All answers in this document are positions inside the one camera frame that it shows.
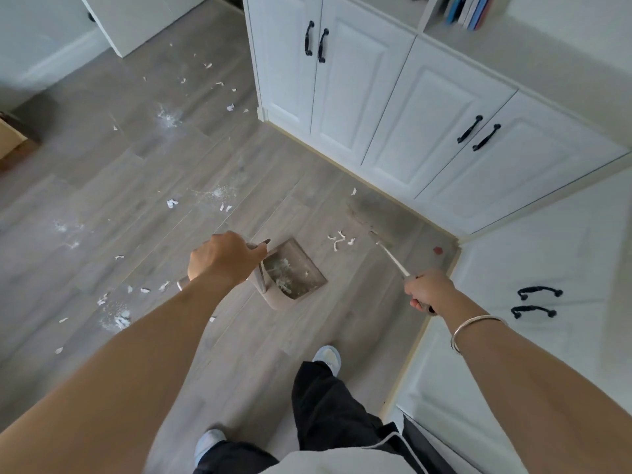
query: shoe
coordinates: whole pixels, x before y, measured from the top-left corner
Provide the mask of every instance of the shoe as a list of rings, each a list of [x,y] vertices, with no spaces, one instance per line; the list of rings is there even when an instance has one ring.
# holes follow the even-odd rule
[[[340,372],[340,366],[342,366],[343,362],[340,359],[340,353],[334,346],[323,346],[318,350],[312,362],[322,361],[329,369],[331,369],[331,374],[335,377],[338,376]]]
[[[209,429],[202,434],[200,440],[195,445],[195,467],[198,466],[204,454],[208,453],[211,447],[223,440],[226,440],[226,436],[219,429]]]

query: bracelet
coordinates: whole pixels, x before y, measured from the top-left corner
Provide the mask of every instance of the bracelet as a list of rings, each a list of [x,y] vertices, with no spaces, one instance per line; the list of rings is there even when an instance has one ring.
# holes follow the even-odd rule
[[[457,353],[461,354],[461,351],[456,346],[456,335],[459,334],[461,332],[461,329],[463,329],[464,327],[469,326],[470,324],[474,324],[476,321],[481,321],[483,319],[495,319],[497,321],[502,322],[505,326],[507,326],[507,321],[505,321],[503,318],[492,316],[491,314],[483,314],[482,316],[475,316],[474,318],[468,319],[467,321],[462,323],[461,326],[456,328],[456,331],[454,331],[454,334],[452,335],[452,339],[450,339],[450,347],[452,347],[452,349],[454,349]]]

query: black metal drawer pull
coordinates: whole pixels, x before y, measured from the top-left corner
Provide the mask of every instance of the black metal drawer pull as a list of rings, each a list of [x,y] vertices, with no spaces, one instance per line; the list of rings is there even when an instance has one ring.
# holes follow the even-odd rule
[[[549,318],[555,318],[555,316],[557,316],[557,311],[541,308],[540,306],[516,306],[515,308],[511,308],[511,314],[514,315],[514,318],[519,319],[522,316],[522,313],[538,310],[547,313],[547,316],[549,316]]]
[[[492,136],[496,133],[496,131],[498,131],[501,128],[501,125],[496,123],[494,125],[494,131],[492,131],[492,133],[490,133],[489,135],[487,135],[485,138],[483,138],[482,140],[480,140],[480,143],[478,143],[477,145],[472,146],[472,151],[478,151],[480,150],[483,146],[485,146],[487,144],[487,142],[489,140],[492,139]]]
[[[310,24],[307,25],[307,31],[305,31],[305,55],[312,56],[313,53],[310,49],[310,30],[314,27],[314,22],[310,21]]]
[[[470,127],[469,127],[466,131],[465,131],[465,133],[463,133],[461,136],[459,136],[458,138],[456,138],[456,141],[457,141],[457,142],[459,142],[459,143],[464,142],[464,141],[467,139],[467,137],[468,137],[469,135],[471,135],[472,130],[474,130],[474,128],[476,128],[476,126],[478,125],[478,123],[480,123],[481,121],[483,121],[483,116],[482,116],[482,115],[477,115],[477,117],[476,117],[475,119],[476,119],[476,121],[474,122],[474,124],[473,124],[472,126],[470,126]]]
[[[329,30],[325,28],[322,31],[322,36],[320,37],[320,43],[318,44],[318,63],[325,63],[325,59],[322,57],[322,40],[329,34]]]
[[[555,294],[556,298],[559,298],[560,296],[562,296],[562,294],[564,294],[564,291],[562,291],[561,289],[554,289],[547,286],[531,286],[518,289],[517,295],[520,296],[521,300],[526,301],[526,298],[529,297],[527,296],[527,293],[536,293],[537,291],[550,291],[551,293]]]

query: pant leg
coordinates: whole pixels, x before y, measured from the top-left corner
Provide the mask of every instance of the pant leg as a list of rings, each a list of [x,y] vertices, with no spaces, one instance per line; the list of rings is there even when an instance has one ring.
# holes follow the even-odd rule
[[[223,440],[202,456],[194,474],[259,474],[278,463],[254,444]]]
[[[372,446],[382,439],[380,419],[368,414],[322,361],[301,365],[292,408],[302,451]],[[394,453],[388,445],[383,450]]]

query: white baseboard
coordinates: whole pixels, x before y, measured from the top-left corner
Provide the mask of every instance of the white baseboard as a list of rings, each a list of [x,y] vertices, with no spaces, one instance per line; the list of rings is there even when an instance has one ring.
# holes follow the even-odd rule
[[[5,100],[8,109],[19,106],[31,96],[54,85],[60,79],[72,73],[96,58],[110,47],[108,41],[97,26],[75,41],[53,53],[48,58],[32,66],[14,87],[11,100]]]

